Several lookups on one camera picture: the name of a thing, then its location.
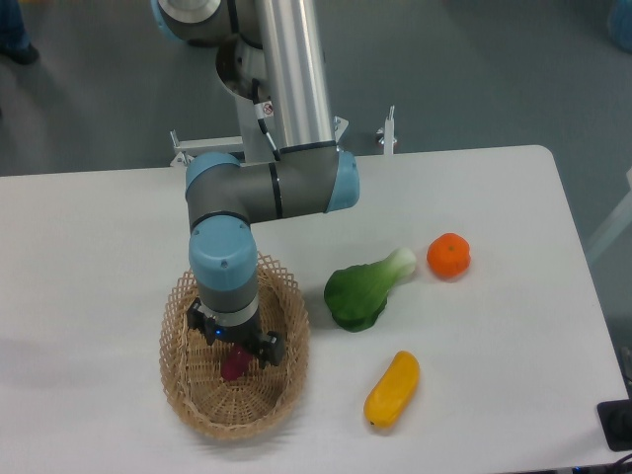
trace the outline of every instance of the gray carpet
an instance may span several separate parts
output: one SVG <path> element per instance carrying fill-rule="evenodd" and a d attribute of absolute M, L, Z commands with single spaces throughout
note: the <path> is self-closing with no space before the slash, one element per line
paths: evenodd
<path fill-rule="evenodd" d="M 610 1 L 320 0 L 344 146 L 396 105 L 399 151 L 537 143 L 555 155 L 583 241 L 627 193 L 632 54 Z M 27 4 L 41 62 L 0 59 L 0 175 L 166 166 L 181 139 L 238 133 L 214 53 L 169 42 L 145 0 Z M 632 228 L 592 269 L 615 345 L 632 345 Z"/>

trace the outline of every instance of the table surface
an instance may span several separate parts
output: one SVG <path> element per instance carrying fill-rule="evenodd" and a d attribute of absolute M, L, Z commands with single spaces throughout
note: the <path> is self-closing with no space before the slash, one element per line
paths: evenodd
<path fill-rule="evenodd" d="M 551 154 L 538 146 L 359 157 L 358 205 L 256 224 L 310 313 L 305 391 L 277 429 L 196 434 L 162 393 L 164 304 L 188 267 L 182 169 L 0 179 L 0 460 L 7 472 L 498 473 L 590 465 L 608 450 L 595 406 L 627 397 Z M 472 265 L 425 264 L 444 232 Z M 415 277 L 376 325 L 332 322 L 336 269 L 408 246 Z M 376 433 L 364 399 L 396 352 L 420 388 Z"/>

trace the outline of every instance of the orange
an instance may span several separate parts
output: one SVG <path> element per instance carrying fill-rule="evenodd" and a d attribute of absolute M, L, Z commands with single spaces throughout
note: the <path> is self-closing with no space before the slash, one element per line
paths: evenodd
<path fill-rule="evenodd" d="M 443 234 L 428 248 L 428 265 L 441 278 L 454 278 L 470 266 L 470 244 L 457 234 Z"/>

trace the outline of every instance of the woven basket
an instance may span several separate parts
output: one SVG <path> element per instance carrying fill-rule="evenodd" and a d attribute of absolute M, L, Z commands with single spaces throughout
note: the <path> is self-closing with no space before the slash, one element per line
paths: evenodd
<path fill-rule="evenodd" d="M 259 304 L 264 333 L 285 339 L 279 367 L 259 369 L 254 359 L 245 375 L 232 382 L 219 373 L 232 345 L 208 346 L 187 326 L 187 309 L 198 296 L 191 272 L 169 295 L 160 335 L 160 373 L 169 404 L 198 432 L 218 439 L 240 439 L 271 428 L 293 409 L 307 371 L 309 326 L 294 275 L 269 256 L 259 256 Z"/>

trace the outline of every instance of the yellow object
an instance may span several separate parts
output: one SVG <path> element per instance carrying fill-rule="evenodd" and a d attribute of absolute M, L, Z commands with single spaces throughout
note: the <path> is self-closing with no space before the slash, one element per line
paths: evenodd
<path fill-rule="evenodd" d="M 364 402 L 364 416 L 378 428 L 390 428 L 410 402 L 419 383 L 419 363 L 400 351 Z"/>

